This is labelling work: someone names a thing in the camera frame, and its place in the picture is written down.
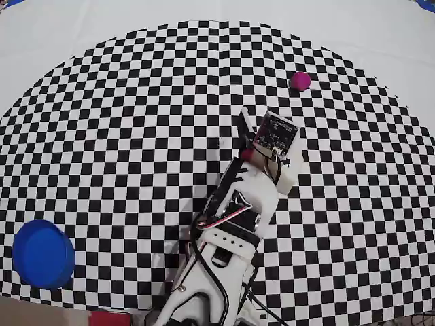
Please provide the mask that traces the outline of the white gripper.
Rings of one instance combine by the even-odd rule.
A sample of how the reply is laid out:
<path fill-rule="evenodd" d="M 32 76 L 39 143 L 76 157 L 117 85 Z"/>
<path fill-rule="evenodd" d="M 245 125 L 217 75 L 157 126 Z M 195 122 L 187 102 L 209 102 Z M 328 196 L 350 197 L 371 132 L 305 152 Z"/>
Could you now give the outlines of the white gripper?
<path fill-rule="evenodd" d="M 241 108 L 237 122 L 237 130 L 239 137 L 243 140 L 242 144 L 245 146 L 245 149 L 242 150 L 242 159 L 264 172 L 272 181 L 275 181 L 275 178 L 279 175 L 278 162 L 273 162 L 271 159 L 267 158 L 260 153 L 259 146 L 252 144 L 255 132 L 249 120 L 249 113 L 246 107 Z M 302 168 L 303 162 L 302 141 L 299 134 L 297 134 L 290 146 L 288 155 L 280 161 L 281 174 L 279 175 L 279 180 L 276 182 L 276 188 L 280 194 L 288 195 L 292 187 L 297 184 L 298 174 Z"/>

